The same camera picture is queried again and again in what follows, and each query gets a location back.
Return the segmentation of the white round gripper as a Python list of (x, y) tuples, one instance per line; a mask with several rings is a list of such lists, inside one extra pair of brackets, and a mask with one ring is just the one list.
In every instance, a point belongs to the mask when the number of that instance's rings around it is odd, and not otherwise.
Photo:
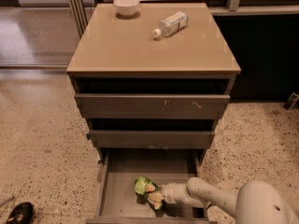
[[(152, 184), (148, 184), (146, 186), (146, 192), (150, 192), (148, 194), (148, 201), (151, 204), (162, 204), (164, 201), (168, 204), (176, 204), (178, 203), (177, 195), (175, 193), (177, 187), (178, 184), (176, 183), (169, 183), (165, 186), (154, 186)], [(154, 192), (157, 190), (162, 190), (162, 193)]]

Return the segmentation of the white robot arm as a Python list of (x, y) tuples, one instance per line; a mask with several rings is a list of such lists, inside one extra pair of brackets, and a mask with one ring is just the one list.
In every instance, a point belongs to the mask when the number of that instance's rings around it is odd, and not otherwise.
[(234, 195), (193, 177), (186, 184), (145, 185), (149, 202), (184, 203), (197, 207), (211, 202), (235, 219), (235, 224), (299, 224), (299, 217), (282, 195), (261, 180), (251, 180)]

